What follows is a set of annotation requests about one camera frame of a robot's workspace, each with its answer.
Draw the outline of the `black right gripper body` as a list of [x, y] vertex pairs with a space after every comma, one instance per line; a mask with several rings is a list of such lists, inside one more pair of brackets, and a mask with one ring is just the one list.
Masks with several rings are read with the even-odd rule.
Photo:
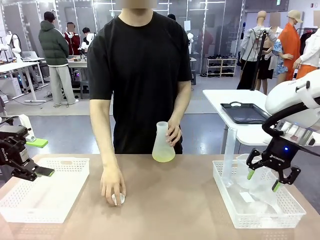
[[297, 166], [291, 166], [293, 158], [300, 146], [282, 137], [273, 137], [262, 153], [262, 165], [277, 172], [290, 168], [292, 172], [300, 172]]

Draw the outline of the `person's left hand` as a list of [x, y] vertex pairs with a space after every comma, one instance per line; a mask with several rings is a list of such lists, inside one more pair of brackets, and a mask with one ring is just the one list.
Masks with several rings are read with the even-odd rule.
[[171, 147], [174, 147], [182, 136], [182, 130], [180, 128], [180, 123], [175, 120], [169, 120], [167, 123], [168, 123], [168, 130], [165, 134], [166, 142]]

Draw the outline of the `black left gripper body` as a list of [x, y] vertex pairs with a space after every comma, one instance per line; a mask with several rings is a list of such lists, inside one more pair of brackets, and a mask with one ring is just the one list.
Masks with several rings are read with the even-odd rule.
[[0, 165], [21, 167], [28, 159], [25, 147], [28, 129], [22, 125], [0, 127]]

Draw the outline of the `person's right hand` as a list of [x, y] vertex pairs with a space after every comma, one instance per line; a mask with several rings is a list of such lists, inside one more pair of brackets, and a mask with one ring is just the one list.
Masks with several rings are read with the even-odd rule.
[[126, 197], [126, 185], [120, 168], [117, 165], [104, 166], [100, 180], [101, 196], [111, 206], [122, 204], [121, 196]]

